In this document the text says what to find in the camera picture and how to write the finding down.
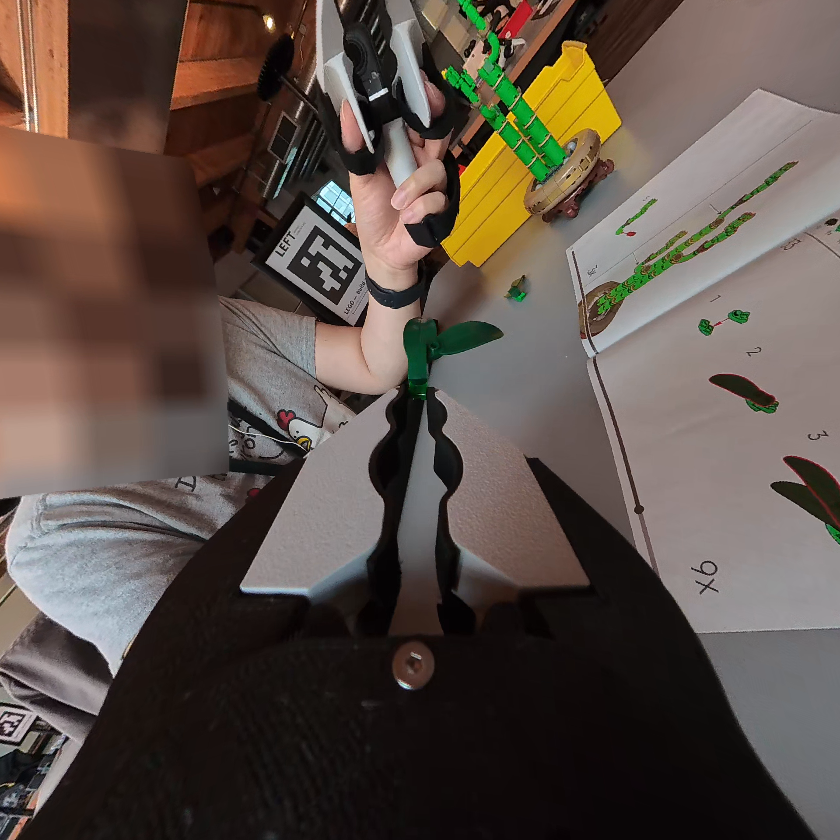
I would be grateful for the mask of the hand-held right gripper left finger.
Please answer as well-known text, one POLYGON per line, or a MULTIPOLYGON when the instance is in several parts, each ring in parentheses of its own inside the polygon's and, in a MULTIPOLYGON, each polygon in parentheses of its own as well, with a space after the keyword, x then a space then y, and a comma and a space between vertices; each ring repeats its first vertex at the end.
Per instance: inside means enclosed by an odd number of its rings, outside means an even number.
POLYGON ((328 604, 386 634, 402 586, 397 535, 421 403, 392 389, 302 462, 240 591, 328 604))

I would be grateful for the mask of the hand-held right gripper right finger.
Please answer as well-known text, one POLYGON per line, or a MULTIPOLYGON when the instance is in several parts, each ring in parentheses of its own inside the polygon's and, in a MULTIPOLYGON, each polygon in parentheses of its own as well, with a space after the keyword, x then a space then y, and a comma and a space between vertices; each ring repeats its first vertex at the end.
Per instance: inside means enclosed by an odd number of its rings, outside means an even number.
POLYGON ((526 456, 444 391, 427 393, 434 473, 445 491, 435 541, 437 617, 472 634, 489 610, 590 580, 526 456))

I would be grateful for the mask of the dark green lego leaf piece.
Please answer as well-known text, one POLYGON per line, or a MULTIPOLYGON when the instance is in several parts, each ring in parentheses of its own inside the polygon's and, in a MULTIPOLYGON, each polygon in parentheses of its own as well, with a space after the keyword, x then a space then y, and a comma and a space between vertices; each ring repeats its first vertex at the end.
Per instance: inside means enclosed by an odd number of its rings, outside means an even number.
POLYGON ((473 350, 502 337, 503 332, 487 322, 461 322, 441 330, 434 319, 409 320, 403 331, 408 393, 412 398, 425 400, 429 368, 433 362, 473 350))

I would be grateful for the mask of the person's left forearm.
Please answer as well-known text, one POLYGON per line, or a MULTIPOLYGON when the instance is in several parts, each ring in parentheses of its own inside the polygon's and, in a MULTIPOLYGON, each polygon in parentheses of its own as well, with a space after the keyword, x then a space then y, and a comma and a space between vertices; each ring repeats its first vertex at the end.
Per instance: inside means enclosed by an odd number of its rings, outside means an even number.
POLYGON ((317 322, 314 377, 334 391, 364 395, 399 386, 407 375, 404 328, 421 314, 420 301, 393 309, 370 298, 360 328, 317 322))

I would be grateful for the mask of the green lego bamboo model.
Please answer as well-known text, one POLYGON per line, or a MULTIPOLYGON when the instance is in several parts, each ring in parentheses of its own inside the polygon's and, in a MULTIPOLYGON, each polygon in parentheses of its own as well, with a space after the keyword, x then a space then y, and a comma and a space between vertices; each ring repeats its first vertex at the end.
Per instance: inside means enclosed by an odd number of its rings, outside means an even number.
POLYGON ((477 81, 466 70, 450 66, 444 78, 472 109, 479 110, 532 175, 524 198, 528 213, 541 216, 545 223, 560 216, 577 217, 583 196, 614 169, 613 161, 600 157, 600 135, 585 129, 566 144, 557 141, 499 65, 501 46, 495 30, 472 2, 459 1, 458 5, 478 31, 483 54, 478 79, 498 95, 506 111, 481 100, 477 81))

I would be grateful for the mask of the lego instruction booklet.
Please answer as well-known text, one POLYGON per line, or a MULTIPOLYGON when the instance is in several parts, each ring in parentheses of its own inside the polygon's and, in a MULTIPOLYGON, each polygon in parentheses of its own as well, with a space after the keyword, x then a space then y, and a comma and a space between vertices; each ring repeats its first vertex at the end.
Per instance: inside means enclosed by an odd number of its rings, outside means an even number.
POLYGON ((839 116, 756 90, 566 251, 637 549, 700 634, 839 625, 839 116))

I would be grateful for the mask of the person's left hand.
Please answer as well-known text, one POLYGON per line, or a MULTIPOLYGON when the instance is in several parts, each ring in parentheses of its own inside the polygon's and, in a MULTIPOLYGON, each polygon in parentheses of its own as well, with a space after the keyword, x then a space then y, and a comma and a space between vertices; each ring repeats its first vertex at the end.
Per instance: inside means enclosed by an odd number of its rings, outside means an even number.
POLYGON ((350 194, 366 273, 379 286, 403 291, 417 282, 417 264, 430 251, 413 241, 407 224, 448 208, 444 158, 451 134, 426 140, 407 131, 416 170, 395 186, 384 163, 368 175, 350 173, 350 194))

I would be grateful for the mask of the yellow plastic bin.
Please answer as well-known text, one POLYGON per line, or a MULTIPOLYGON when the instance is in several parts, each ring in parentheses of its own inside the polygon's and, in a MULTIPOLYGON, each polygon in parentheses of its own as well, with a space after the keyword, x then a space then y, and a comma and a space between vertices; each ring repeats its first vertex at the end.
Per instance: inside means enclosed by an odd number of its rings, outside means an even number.
MULTIPOLYGON (((587 129, 606 141, 622 124, 579 41, 564 41, 561 57, 540 71, 523 97, 561 142, 587 129)), ((494 133, 460 176, 456 225, 443 243, 457 266, 482 266, 529 219, 524 198, 531 181, 527 167, 494 133)))

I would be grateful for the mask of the framed tag sign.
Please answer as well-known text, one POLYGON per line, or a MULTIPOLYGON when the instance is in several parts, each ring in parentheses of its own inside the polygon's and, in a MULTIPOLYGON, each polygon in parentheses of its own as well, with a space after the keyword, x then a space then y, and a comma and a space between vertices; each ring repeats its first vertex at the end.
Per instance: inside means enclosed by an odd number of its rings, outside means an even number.
POLYGON ((255 264, 319 319, 360 327, 368 303, 359 240, 304 193, 297 195, 255 264))

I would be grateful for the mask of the black wrist band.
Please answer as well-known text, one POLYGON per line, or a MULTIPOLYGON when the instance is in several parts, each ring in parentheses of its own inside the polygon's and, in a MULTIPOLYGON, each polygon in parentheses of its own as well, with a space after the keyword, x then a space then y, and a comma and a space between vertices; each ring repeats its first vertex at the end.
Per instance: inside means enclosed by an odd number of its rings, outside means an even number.
POLYGON ((403 290, 382 287, 370 276, 367 270, 364 272, 364 282, 370 299, 385 308, 393 310, 403 309, 416 301, 420 301, 425 289, 425 280, 421 274, 417 276, 412 286, 403 290))

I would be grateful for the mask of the dark grey trousers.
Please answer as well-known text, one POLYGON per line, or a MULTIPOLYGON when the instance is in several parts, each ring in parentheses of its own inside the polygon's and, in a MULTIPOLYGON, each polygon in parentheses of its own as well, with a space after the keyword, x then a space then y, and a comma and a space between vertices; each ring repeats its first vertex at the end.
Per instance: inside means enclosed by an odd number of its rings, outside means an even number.
POLYGON ((38 613, 1 657, 2 687, 77 746, 95 725, 112 673, 89 642, 38 613))

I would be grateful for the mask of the small printed tag sign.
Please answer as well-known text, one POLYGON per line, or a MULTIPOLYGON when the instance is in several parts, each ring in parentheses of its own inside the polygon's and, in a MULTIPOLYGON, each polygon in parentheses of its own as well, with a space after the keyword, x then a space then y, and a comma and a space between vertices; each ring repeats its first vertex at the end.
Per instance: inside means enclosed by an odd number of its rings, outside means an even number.
POLYGON ((1 703, 1 744, 17 747, 35 725, 38 714, 24 707, 1 703))

